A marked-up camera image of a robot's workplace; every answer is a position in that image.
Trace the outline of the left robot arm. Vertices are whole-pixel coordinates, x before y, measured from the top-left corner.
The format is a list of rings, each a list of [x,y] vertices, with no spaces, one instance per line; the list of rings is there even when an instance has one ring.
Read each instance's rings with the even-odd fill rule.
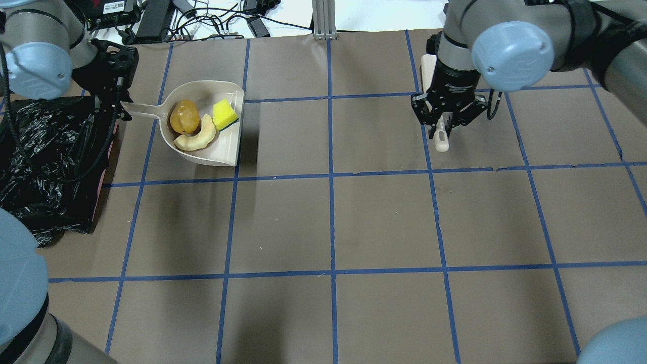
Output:
[[[50,311],[37,249],[87,233],[138,62],[63,1],[2,1],[2,363],[115,363]]]

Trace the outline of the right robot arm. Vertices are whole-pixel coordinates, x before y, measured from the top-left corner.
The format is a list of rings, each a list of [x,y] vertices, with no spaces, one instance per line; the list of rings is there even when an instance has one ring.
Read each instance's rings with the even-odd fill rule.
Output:
[[[645,315],[645,1],[450,1],[407,35],[462,363],[604,356]]]

